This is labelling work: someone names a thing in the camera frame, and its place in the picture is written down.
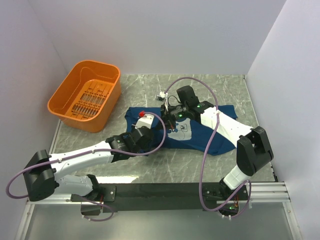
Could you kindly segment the blue Mickey Mouse t-shirt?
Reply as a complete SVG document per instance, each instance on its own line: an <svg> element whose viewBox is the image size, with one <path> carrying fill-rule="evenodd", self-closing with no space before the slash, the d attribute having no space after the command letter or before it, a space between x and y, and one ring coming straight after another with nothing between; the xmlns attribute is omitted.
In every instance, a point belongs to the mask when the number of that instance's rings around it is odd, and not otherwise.
<svg viewBox="0 0 320 240"><path fill-rule="evenodd" d="M159 107L129 107L125 113L126 131L131 132L139 119L139 113L151 112L157 115L161 114ZM174 131L168 130L163 148L167 149L187 149L205 151L207 143L213 133L213 130L195 120L185 118L176 123ZM216 133L208 150L212 156L222 155L235 149L235 146L224 136Z"/></svg>

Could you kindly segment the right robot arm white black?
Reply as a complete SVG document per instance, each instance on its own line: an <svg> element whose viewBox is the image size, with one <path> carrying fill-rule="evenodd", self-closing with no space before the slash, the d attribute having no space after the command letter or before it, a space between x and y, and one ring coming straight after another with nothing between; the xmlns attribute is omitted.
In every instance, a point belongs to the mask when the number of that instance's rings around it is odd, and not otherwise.
<svg viewBox="0 0 320 240"><path fill-rule="evenodd" d="M168 149L198 150L205 155L222 155L236 150L236 163L222 178L213 196L230 200L237 188L268 164L274 154L266 131L236 120L233 106L217 106L199 101L194 89L183 86L177 91L178 104L171 105L167 93L160 115L168 133Z"/></svg>

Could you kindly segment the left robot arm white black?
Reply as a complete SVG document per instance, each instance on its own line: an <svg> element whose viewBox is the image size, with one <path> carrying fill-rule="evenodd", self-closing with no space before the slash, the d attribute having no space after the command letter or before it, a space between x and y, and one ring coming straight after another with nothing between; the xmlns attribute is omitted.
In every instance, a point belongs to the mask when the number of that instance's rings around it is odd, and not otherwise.
<svg viewBox="0 0 320 240"><path fill-rule="evenodd" d="M70 152L48 154L46 150L37 151L23 173L28 198L37 202L59 193L79 195L94 201L103 194L97 178L92 174L76 176L72 173L95 165L127 160L148 151L153 138L153 131L143 126Z"/></svg>

